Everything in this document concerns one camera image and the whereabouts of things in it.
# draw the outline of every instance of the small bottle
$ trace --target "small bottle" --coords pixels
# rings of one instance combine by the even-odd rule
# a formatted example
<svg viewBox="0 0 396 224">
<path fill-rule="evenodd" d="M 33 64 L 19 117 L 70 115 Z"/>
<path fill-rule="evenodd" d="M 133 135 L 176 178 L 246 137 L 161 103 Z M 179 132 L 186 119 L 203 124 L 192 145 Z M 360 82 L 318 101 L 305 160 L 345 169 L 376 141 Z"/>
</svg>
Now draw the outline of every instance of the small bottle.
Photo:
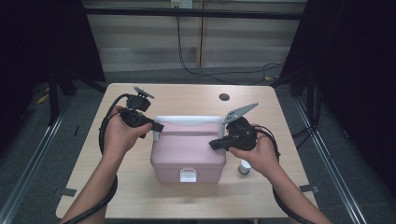
<svg viewBox="0 0 396 224">
<path fill-rule="evenodd" d="M 241 175 L 247 175 L 250 172 L 250 164 L 247 161 L 241 160 L 241 164 L 238 166 L 238 171 Z"/>
</svg>

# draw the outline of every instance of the light wood tabletop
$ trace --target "light wood tabletop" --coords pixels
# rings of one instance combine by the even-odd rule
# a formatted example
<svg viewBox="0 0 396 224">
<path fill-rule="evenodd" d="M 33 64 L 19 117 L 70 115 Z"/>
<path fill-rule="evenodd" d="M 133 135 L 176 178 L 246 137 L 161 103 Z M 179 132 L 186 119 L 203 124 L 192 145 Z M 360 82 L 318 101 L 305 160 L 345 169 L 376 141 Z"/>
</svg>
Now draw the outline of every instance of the light wood tabletop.
<svg viewBox="0 0 396 224">
<path fill-rule="evenodd" d="M 108 86 L 92 123 L 76 166 L 67 184 L 76 189 L 75 197 L 63 196 L 57 217 L 63 217 L 98 164 L 100 124 L 114 100 L 124 94 L 136 94 L 136 84 L 117 83 Z M 276 93 L 271 87 L 229 85 L 138 84 L 155 97 L 144 114 L 156 116 L 220 116 L 236 108 L 258 102 L 244 117 L 268 128 L 275 136 L 280 163 L 297 186 L 308 184 L 300 157 L 290 135 Z M 228 101 L 219 96 L 226 93 Z M 119 105 L 125 106 L 124 100 Z M 276 204 L 272 187 L 265 177 L 251 170 L 240 175 L 240 159 L 227 154 L 218 184 L 161 184 L 150 164 L 152 133 L 138 139 L 127 153 L 119 171 L 119 187 L 108 204 L 106 217 L 112 218 L 263 218 L 286 217 Z M 316 204 L 312 192 L 305 195 Z"/>
</svg>

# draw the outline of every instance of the wall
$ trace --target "wall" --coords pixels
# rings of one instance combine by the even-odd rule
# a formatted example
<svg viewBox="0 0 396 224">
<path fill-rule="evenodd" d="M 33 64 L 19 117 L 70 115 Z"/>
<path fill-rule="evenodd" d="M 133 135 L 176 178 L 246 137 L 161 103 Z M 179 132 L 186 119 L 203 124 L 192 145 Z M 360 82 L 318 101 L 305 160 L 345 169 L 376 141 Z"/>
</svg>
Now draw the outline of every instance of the wall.
<svg viewBox="0 0 396 224">
<path fill-rule="evenodd" d="M 85 6 L 170 7 L 170 1 L 85 0 Z M 194 1 L 193 8 L 302 12 L 305 0 Z M 105 72 L 179 68 L 174 17 L 89 15 Z M 286 60 L 298 21 L 180 18 L 188 67 L 262 66 Z"/>
</svg>

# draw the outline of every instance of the person's right arm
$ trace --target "person's right arm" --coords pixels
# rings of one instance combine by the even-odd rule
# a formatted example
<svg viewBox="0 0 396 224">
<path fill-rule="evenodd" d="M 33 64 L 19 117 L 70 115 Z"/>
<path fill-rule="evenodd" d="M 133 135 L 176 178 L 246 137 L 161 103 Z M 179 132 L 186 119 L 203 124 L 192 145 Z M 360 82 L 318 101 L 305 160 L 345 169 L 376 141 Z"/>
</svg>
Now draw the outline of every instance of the person's right arm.
<svg viewBox="0 0 396 224">
<path fill-rule="evenodd" d="M 258 133 L 258 143 L 250 151 L 229 148 L 235 157 L 248 161 L 251 167 L 272 184 L 282 202 L 298 216 L 314 223 L 331 223 L 297 188 L 277 161 L 271 140 Z"/>
</svg>

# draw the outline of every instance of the pink storage box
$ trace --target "pink storage box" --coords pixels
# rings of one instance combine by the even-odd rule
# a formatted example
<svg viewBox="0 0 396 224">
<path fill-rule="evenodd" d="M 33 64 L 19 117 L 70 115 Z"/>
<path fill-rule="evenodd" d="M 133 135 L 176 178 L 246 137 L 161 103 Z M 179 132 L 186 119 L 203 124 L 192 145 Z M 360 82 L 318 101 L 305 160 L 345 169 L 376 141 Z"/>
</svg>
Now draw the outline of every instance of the pink storage box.
<svg viewBox="0 0 396 224">
<path fill-rule="evenodd" d="M 162 133 L 154 133 L 151 165 L 161 183 L 218 183 L 225 150 L 209 142 L 224 135 L 221 117 L 159 116 Z"/>
</svg>

